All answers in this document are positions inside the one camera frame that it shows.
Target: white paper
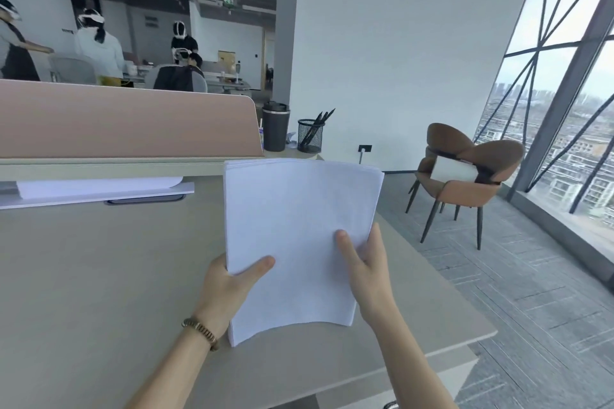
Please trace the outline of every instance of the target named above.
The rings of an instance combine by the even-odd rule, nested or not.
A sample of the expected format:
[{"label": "white paper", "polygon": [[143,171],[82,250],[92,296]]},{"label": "white paper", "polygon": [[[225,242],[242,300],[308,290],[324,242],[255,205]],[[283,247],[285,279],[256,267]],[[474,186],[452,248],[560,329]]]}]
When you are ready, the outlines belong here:
[{"label": "white paper", "polygon": [[163,178],[108,178],[105,180],[17,181],[22,199],[88,196],[111,192],[167,189],[183,180],[182,176]]},{"label": "white paper", "polygon": [[437,156],[430,177],[431,180],[443,182],[475,181],[478,178],[478,168],[461,160]]},{"label": "white paper", "polygon": [[134,199],[137,197],[173,196],[177,194],[194,193],[193,182],[182,182],[172,188],[149,189],[127,192],[108,192],[103,194],[88,194],[86,196],[60,196],[37,199],[22,199],[15,189],[14,192],[0,192],[0,210],[22,209],[26,207],[42,207],[46,205],[78,204],[81,202],[98,202],[104,200]]},{"label": "white paper", "polygon": [[334,236],[344,229],[356,246],[366,242],[383,179],[377,168],[323,160],[226,163],[228,271],[276,259],[232,320],[232,346],[291,324],[352,324],[356,301]]}]

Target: black travel mug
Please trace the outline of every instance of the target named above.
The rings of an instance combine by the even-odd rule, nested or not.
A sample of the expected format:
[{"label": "black travel mug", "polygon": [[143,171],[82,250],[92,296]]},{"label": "black travel mug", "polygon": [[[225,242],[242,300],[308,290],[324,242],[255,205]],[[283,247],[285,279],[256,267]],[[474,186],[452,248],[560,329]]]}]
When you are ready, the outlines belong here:
[{"label": "black travel mug", "polygon": [[271,152],[286,149],[290,109],[287,104],[270,100],[262,106],[263,147]]}]

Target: hand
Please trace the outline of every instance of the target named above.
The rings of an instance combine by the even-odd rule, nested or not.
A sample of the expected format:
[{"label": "hand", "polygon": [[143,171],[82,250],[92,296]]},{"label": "hand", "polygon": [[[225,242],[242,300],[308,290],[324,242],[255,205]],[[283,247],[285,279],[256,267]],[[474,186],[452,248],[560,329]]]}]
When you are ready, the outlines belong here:
[{"label": "hand", "polygon": [[360,306],[360,313],[369,325],[382,314],[396,309],[390,286],[388,259],[382,241],[380,226],[374,223],[369,233],[362,260],[358,257],[349,235],[339,230],[335,234],[337,247],[345,258],[349,271],[349,284]]},{"label": "hand", "polygon": [[226,270],[226,256],[222,254],[210,263],[204,275],[203,290],[194,316],[216,338],[221,338],[250,289],[274,265],[275,259],[267,256],[242,274],[232,276]]}]

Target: yellow pants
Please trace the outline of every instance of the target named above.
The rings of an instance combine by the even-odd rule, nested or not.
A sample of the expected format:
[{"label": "yellow pants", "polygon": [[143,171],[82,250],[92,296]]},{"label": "yellow pants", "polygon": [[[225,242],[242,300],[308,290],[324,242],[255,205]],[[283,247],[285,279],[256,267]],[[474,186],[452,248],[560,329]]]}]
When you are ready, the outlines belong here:
[{"label": "yellow pants", "polygon": [[121,87],[122,85],[121,78],[113,78],[112,76],[98,76],[98,82],[100,83],[100,86]]}]

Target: brown bracelet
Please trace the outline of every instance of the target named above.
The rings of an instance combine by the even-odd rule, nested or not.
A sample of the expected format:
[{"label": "brown bracelet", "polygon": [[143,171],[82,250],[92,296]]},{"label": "brown bracelet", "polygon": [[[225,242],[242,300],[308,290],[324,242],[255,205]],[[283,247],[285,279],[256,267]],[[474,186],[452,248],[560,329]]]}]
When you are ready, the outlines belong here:
[{"label": "brown bracelet", "polygon": [[203,334],[211,345],[211,351],[217,351],[220,348],[220,343],[217,341],[216,336],[211,333],[209,328],[205,327],[201,322],[199,322],[198,319],[195,319],[194,317],[188,317],[183,322],[181,322],[181,326],[183,328],[194,328],[197,332]]}]

